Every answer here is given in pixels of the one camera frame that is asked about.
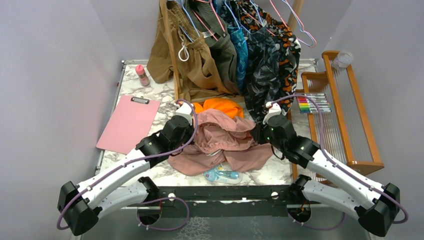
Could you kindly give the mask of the pink shorts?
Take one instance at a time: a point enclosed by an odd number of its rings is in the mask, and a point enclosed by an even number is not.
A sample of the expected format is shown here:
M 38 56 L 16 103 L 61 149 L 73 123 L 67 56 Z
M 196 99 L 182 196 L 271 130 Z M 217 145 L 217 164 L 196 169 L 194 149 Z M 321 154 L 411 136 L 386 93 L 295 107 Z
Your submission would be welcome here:
M 250 131 L 255 122 L 222 111 L 208 109 L 197 114 L 194 143 L 167 162 L 187 176 L 200 175 L 227 162 L 236 172 L 260 170 L 273 155 L 271 145 L 258 144 Z

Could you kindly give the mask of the pink wire hanger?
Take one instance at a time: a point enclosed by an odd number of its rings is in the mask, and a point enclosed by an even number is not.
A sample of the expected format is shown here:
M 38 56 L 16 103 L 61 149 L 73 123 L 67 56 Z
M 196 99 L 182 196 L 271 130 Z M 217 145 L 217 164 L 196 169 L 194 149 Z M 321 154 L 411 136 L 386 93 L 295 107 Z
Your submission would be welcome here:
M 305 42 L 302 39 L 298 39 L 298 41 L 307 47 L 313 49 L 317 46 L 317 41 L 314 38 L 314 36 L 305 29 L 305 25 L 302 22 L 301 18 L 299 17 L 299 14 L 301 13 L 301 10 L 304 5 L 304 0 L 294 0 L 293 4 L 290 4 L 287 0 L 282 0 L 282 3 L 284 3 L 290 10 L 290 16 L 288 21 L 285 21 L 282 15 L 280 14 L 278 8 L 275 6 L 274 2 L 272 0 L 269 0 L 269 3 L 271 4 L 272 8 L 276 12 L 277 16 L 279 17 L 280 21 L 286 26 L 289 27 L 292 31 L 294 31 L 295 27 L 299 27 L 299 31 L 310 39 L 310 42 Z

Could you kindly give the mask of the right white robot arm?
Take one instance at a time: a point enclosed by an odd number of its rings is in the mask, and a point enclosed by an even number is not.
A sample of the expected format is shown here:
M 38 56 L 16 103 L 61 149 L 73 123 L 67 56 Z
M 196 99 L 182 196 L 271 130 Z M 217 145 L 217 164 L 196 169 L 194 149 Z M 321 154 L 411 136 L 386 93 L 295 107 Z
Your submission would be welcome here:
M 319 202 L 356 219 L 369 233 L 385 237 L 400 212 L 400 189 L 393 183 L 383 185 L 360 174 L 331 156 L 310 138 L 297 135 L 292 122 L 275 115 L 251 130 L 258 144 L 271 144 L 291 163 L 328 179 L 326 186 L 306 175 L 299 175 L 288 190 L 289 199 Z

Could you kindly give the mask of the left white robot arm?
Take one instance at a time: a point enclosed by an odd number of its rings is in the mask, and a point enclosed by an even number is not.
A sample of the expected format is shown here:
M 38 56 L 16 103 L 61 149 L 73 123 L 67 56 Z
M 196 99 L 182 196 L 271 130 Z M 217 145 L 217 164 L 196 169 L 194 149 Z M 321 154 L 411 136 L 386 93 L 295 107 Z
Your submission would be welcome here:
M 131 204 L 149 206 L 155 203 L 157 191 L 146 186 L 143 180 L 136 180 L 127 187 L 123 185 L 188 147 L 198 127 L 196 113 L 175 114 L 163 129 L 143 138 L 107 170 L 77 184 L 64 183 L 57 201 L 56 228 L 69 229 L 74 236 L 80 236 L 110 212 Z

